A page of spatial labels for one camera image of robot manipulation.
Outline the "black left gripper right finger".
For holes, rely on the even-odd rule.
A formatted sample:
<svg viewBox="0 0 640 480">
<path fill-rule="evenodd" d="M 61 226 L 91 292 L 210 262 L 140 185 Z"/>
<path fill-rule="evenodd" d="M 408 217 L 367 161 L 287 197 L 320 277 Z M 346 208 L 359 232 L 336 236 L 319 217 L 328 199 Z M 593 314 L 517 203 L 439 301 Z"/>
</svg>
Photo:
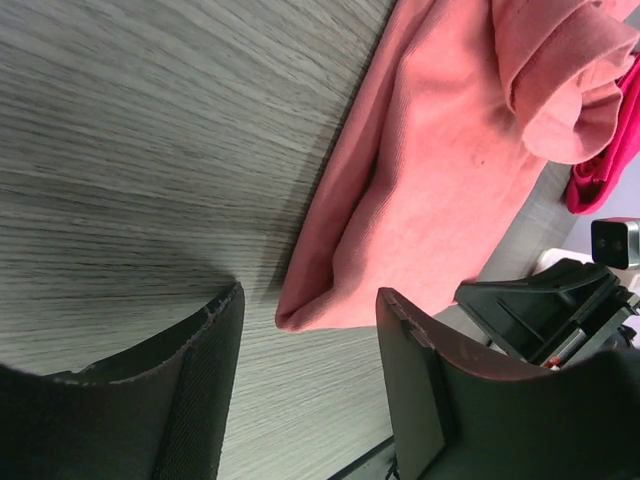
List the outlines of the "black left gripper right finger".
<svg viewBox="0 0 640 480">
<path fill-rule="evenodd" d="M 376 320 L 403 479 L 635 479 L 639 354 L 553 371 L 496 352 L 391 288 Z"/>
</svg>

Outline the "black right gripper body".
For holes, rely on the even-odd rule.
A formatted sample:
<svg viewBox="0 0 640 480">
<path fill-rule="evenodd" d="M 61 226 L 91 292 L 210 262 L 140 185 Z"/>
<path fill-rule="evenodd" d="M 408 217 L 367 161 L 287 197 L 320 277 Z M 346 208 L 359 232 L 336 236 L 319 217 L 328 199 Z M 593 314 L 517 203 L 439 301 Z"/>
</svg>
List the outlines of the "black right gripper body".
<svg viewBox="0 0 640 480">
<path fill-rule="evenodd" d="M 561 369 L 583 360 L 639 314 L 639 295 L 604 265 L 562 259 L 529 282 L 542 290 L 534 325 L 544 342 L 529 356 L 534 365 Z"/>
</svg>

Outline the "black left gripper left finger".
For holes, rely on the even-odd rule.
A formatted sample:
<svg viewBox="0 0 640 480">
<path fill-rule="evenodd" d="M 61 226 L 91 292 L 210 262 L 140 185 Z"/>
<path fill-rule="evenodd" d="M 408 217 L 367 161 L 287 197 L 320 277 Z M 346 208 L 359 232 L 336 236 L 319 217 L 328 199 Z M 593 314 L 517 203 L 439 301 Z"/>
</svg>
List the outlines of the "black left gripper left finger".
<svg viewBox="0 0 640 480">
<path fill-rule="evenodd" d="M 213 479 L 245 310 L 240 284 L 84 369 L 1 369 L 5 479 Z"/>
</svg>

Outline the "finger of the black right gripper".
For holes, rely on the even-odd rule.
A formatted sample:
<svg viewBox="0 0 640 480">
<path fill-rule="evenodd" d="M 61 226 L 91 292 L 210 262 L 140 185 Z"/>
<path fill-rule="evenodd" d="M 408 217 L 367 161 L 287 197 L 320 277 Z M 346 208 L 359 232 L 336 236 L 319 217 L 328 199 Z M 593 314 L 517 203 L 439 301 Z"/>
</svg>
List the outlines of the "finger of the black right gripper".
<svg viewBox="0 0 640 480">
<path fill-rule="evenodd" d="M 544 342 L 534 325 L 534 302 L 542 290 L 529 278 L 511 281 L 462 283 L 455 292 L 458 306 L 508 355 L 527 363 Z"/>
</svg>

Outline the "salmon pink t-shirt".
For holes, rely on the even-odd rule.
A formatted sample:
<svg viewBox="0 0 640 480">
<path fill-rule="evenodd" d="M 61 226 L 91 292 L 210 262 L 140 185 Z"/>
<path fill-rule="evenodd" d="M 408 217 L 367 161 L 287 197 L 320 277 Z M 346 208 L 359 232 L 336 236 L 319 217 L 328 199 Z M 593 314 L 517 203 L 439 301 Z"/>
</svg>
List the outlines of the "salmon pink t-shirt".
<svg viewBox="0 0 640 480">
<path fill-rule="evenodd" d="M 368 327 L 382 287 L 437 314 L 550 162 L 612 140 L 633 1 L 399 1 L 304 220 L 276 325 Z"/>
</svg>

